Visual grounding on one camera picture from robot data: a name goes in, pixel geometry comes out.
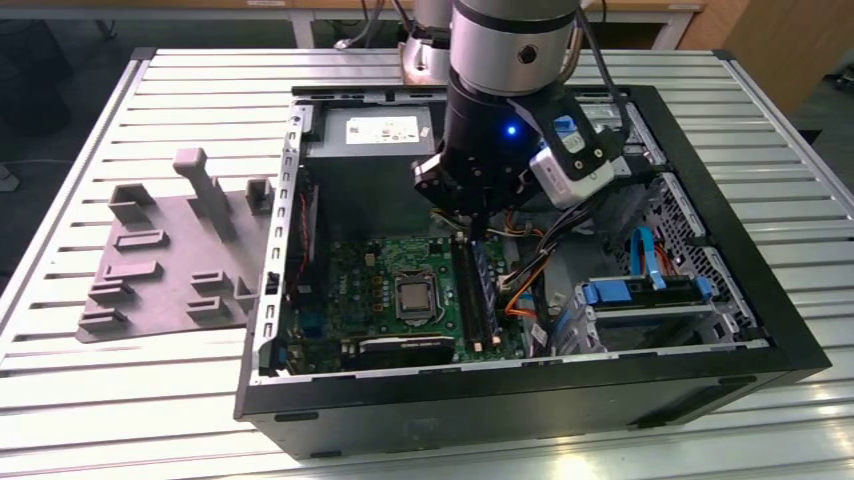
motherboard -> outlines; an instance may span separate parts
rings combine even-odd
[[[356,357],[365,352],[372,368],[444,356],[446,363],[523,357],[517,322],[504,322],[500,313],[493,341],[470,342],[453,249],[452,237],[332,244],[325,305],[297,313],[305,373],[362,369]],[[482,252],[493,283],[508,269],[501,242],[482,242]],[[413,358],[401,359],[406,351]]]

cpu socket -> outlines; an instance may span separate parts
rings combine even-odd
[[[436,277],[429,271],[394,273],[397,320],[420,327],[436,318]]]

blue cable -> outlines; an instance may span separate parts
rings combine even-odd
[[[643,266],[640,265],[640,254],[637,251],[639,244],[643,246],[643,261],[645,263],[645,269],[649,272],[649,278],[652,279],[652,288],[660,290],[667,285],[664,284],[664,278],[661,277],[661,271],[657,266],[655,237],[652,236],[649,227],[640,226],[635,228],[635,231],[631,233],[629,262],[632,275],[643,275]]]

green circuit board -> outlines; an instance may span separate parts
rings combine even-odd
[[[453,361],[458,363],[523,356],[517,328],[501,329],[497,348],[480,352],[466,348],[449,242],[449,238],[438,237],[338,242],[332,245],[322,339],[305,345],[305,357],[317,373],[336,371],[334,357],[340,353],[340,341],[364,336],[449,336],[456,345]],[[488,268],[496,278],[507,272],[501,242],[492,239],[484,246]],[[436,315],[418,326],[397,319],[394,276],[401,272],[428,272],[426,275],[434,279]]]

white table leg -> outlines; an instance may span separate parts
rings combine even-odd
[[[661,27],[655,37],[652,50],[675,50],[679,46],[679,40],[688,28],[693,12],[677,12],[669,14],[669,21]]]
[[[294,9],[289,12],[290,24],[293,25],[293,37],[296,38],[296,48],[314,48],[314,33],[310,30],[310,22],[314,19],[310,10]]]

